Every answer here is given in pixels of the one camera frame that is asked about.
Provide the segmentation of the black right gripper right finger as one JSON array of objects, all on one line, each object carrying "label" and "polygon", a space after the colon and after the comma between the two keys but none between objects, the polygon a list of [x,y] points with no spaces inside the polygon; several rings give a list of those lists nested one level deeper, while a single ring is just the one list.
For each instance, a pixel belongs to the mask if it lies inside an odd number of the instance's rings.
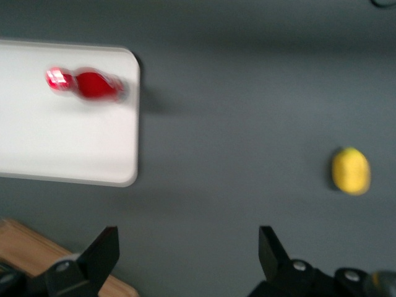
[{"label": "black right gripper right finger", "polygon": [[259,228],[259,261],[265,280],[250,296],[337,296],[334,280],[301,259],[290,259],[271,226]]}]

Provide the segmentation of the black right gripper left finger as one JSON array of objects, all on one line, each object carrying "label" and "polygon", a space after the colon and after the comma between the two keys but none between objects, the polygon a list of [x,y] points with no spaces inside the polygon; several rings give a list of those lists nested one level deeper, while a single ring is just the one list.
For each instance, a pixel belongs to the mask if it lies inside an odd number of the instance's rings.
[{"label": "black right gripper left finger", "polygon": [[45,272],[48,296],[98,296],[118,259],[118,228],[107,226],[83,253],[64,257]]}]

